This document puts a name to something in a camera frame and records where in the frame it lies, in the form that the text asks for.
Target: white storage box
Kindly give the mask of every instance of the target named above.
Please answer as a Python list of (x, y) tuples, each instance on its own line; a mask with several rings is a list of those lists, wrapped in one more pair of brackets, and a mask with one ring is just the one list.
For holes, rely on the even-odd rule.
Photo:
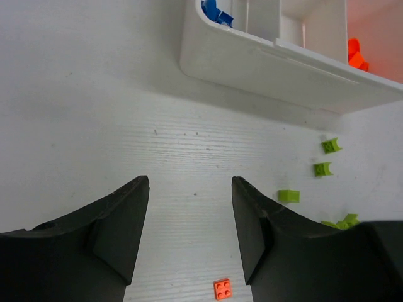
[[(217, 0), (217, 6), (234, 17), (234, 28), (210, 21), (200, 0), (188, 1), (185, 74), (338, 113), (403, 99), (403, 1)], [(348, 65), (352, 36), (370, 72)]]

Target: green lego brick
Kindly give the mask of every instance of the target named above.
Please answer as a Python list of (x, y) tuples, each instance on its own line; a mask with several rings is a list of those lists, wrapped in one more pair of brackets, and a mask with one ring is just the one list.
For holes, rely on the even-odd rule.
[(315, 176), (320, 177), (333, 175), (333, 173), (329, 170), (330, 164), (331, 162), (320, 162), (318, 164), (314, 164)]
[(340, 230), (347, 230), (349, 228), (348, 223), (345, 221), (338, 221), (336, 225), (339, 227)]
[(358, 214), (348, 213), (346, 217), (344, 217), (343, 221), (346, 222), (348, 226), (351, 228), (360, 223), (357, 218)]
[(348, 224), (348, 226), (349, 226), (350, 228), (352, 228), (353, 226), (356, 226), (356, 225), (359, 224), (359, 223), (361, 223), (361, 222), (358, 221), (358, 219), (353, 219), (353, 220), (347, 222), (347, 224)]
[(333, 222), (330, 222), (330, 221), (322, 221), (321, 223), (322, 223), (323, 225), (327, 225), (328, 227), (330, 226), (330, 227), (332, 227), (332, 228), (338, 228), (338, 229), (340, 229), (338, 225), (335, 225)]
[(300, 191), (279, 190), (278, 200), (281, 201), (282, 203), (299, 203)]
[(358, 218), (358, 214), (351, 214), (351, 213), (348, 213), (348, 214), (346, 215), (346, 217), (344, 217), (343, 221), (349, 222), (349, 221), (357, 220), (357, 218)]
[(337, 140), (338, 137), (333, 138), (332, 140), (327, 140), (326, 142), (322, 142), (323, 151), (328, 154), (342, 150), (342, 148), (338, 146)]

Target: orange lego brick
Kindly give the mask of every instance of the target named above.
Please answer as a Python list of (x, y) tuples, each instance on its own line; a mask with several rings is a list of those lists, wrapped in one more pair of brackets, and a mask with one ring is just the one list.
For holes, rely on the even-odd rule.
[(348, 62), (348, 65), (355, 67), (355, 68), (360, 68), (361, 65), (365, 62), (363, 56), (361, 53), (356, 52), (355, 55), (351, 58), (351, 60)]
[(360, 41), (357, 38), (351, 38), (348, 40), (348, 60), (351, 60), (357, 52), (361, 52)]
[(215, 281), (214, 293), (217, 301), (232, 297), (231, 281), (229, 279)]

